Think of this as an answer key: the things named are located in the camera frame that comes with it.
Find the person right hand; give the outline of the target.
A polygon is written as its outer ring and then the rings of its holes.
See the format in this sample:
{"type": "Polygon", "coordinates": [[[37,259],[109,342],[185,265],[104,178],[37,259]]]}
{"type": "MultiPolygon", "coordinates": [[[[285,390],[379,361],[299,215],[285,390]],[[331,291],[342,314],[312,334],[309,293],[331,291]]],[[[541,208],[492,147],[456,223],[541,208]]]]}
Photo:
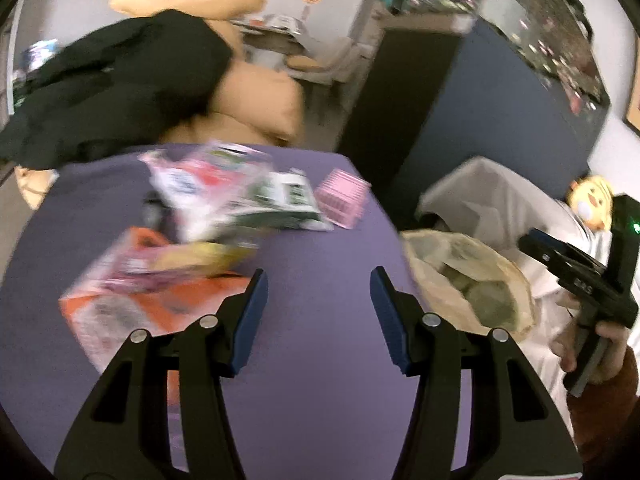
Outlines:
{"type": "Polygon", "coordinates": [[[587,382],[593,385],[602,385],[620,374],[630,329],[614,321],[599,321],[588,332],[588,336],[593,336],[593,341],[586,340],[578,349],[578,339],[587,331],[582,326],[578,298],[570,292],[560,292],[556,303],[573,312],[570,322],[554,336],[550,344],[552,353],[560,359],[561,370],[568,374],[583,367],[582,374],[589,375],[587,382]]]}

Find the red sleeve forearm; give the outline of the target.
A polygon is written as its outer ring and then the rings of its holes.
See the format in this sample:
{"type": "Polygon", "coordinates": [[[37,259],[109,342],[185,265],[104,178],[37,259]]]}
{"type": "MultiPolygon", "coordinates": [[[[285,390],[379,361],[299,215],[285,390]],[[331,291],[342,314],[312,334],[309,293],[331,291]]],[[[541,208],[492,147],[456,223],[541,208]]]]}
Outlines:
{"type": "Polygon", "coordinates": [[[631,474],[634,459],[639,457],[638,383],[636,358],[627,348],[615,377],[588,385],[579,398],[567,396],[584,479],[631,474]]]}

